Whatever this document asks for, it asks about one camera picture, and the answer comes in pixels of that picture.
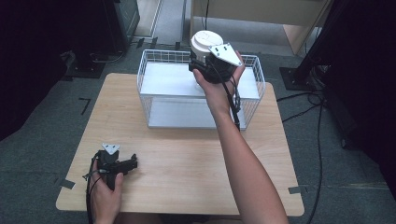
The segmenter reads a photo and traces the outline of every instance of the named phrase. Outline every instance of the black tape mark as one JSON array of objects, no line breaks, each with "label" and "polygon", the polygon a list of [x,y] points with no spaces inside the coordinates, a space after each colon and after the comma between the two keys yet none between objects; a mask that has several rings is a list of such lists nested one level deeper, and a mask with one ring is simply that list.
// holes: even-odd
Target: black tape mark
[{"label": "black tape mark", "polygon": [[143,43],[145,42],[145,38],[139,39],[139,42],[137,42],[136,48],[141,48],[143,46]]},{"label": "black tape mark", "polygon": [[65,187],[67,189],[72,189],[76,185],[76,183],[72,182],[70,180],[64,179],[64,180],[61,181],[61,183],[59,185],[62,186],[62,187]]},{"label": "black tape mark", "polygon": [[155,45],[157,45],[158,37],[152,39],[151,45],[149,46],[150,49],[155,49]]},{"label": "black tape mark", "polygon": [[300,187],[289,188],[289,194],[301,193]]},{"label": "black tape mark", "polygon": [[79,99],[79,100],[85,100],[85,101],[87,101],[87,104],[85,104],[84,109],[83,109],[82,112],[81,112],[81,115],[84,115],[85,111],[86,111],[87,108],[88,108],[88,105],[89,105],[90,102],[91,102],[91,99],[85,99],[85,98],[78,98],[78,99]]},{"label": "black tape mark", "polygon": [[178,50],[178,49],[180,49],[180,42],[176,42],[176,44],[175,44],[175,50]]}]

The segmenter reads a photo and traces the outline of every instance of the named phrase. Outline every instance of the white cap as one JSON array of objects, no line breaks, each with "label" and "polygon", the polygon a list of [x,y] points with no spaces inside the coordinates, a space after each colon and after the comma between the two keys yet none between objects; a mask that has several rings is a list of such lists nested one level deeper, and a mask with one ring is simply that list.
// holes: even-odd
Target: white cap
[{"label": "white cap", "polygon": [[191,49],[198,57],[208,56],[210,46],[222,44],[221,36],[207,30],[197,32],[191,39]]}]

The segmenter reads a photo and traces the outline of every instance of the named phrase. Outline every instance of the wire basket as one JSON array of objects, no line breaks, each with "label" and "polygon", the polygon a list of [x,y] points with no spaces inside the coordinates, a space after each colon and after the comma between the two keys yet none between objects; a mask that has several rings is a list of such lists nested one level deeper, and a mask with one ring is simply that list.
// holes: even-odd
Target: wire basket
[{"label": "wire basket", "polygon": [[[265,91],[259,58],[241,55],[246,69],[238,84],[241,130],[245,130]],[[146,49],[137,73],[137,89],[150,128],[215,129],[204,91],[189,71],[190,52]]]}]

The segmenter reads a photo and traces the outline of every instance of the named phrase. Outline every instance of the black equipment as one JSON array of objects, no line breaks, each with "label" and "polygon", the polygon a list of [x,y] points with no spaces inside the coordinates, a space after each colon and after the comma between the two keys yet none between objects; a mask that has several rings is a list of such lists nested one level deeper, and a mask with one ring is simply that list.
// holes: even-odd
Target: black equipment
[{"label": "black equipment", "polygon": [[[137,168],[137,157],[134,154],[130,160],[128,161],[118,161],[120,152],[117,150],[114,153],[110,154],[107,150],[99,150],[92,158],[90,172],[84,175],[83,177],[87,180],[87,189],[86,189],[86,204],[87,204],[87,214],[88,214],[88,223],[93,223],[92,218],[92,208],[91,208],[91,192],[93,186],[97,181],[100,180],[99,177],[97,180],[94,180],[91,187],[91,177],[92,174],[98,172],[101,175],[105,175],[107,186],[114,190],[116,176],[119,173],[123,173],[127,175],[129,171],[132,171],[134,168]],[[93,163],[97,161],[97,170],[92,170]]]},{"label": "black equipment", "polygon": [[213,54],[205,57],[205,63],[203,63],[196,59],[196,54],[191,50],[190,58],[189,70],[192,72],[193,69],[198,69],[205,80],[213,84],[230,80],[236,68],[236,66],[216,58]]}]

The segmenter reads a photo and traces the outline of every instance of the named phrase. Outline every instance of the floor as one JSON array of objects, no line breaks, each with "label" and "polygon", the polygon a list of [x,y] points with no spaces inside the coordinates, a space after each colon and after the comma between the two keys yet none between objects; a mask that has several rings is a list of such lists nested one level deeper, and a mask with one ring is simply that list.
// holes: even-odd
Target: floor
[{"label": "floor", "polygon": [[[189,9],[186,7],[183,20],[183,7],[183,0],[162,0],[152,35],[144,36],[143,46],[133,43],[121,59],[106,64],[99,78],[59,81],[24,126],[0,142],[0,223],[87,223],[85,212],[60,211],[55,203],[104,79],[109,73],[136,74],[142,51],[151,47],[155,37],[155,49],[172,50],[180,42],[180,50],[190,50],[186,36],[190,29]],[[226,23],[208,21],[213,28]],[[244,28],[246,34],[254,34],[250,41],[234,35],[225,38],[242,53],[259,57],[265,80],[274,86],[276,98],[301,93],[285,89],[279,67],[297,67],[304,49],[303,55],[293,55],[278,25],[266,24],[265,33],[274,34],[266,37],[253,32],[256,25],[263,26],[246,23],[251,27]],[[306,96],[299,96],[278,102],[278,106],[282,119],[286,119],[311,104]],[[290,223],[396,223],[396,202],[378,165],[359,150],[341,147],[331,111],[324,107],[320,113],[318,107],[314,108],[284,122],[284,129],[305,209],[301,217],[289,217]]]}]

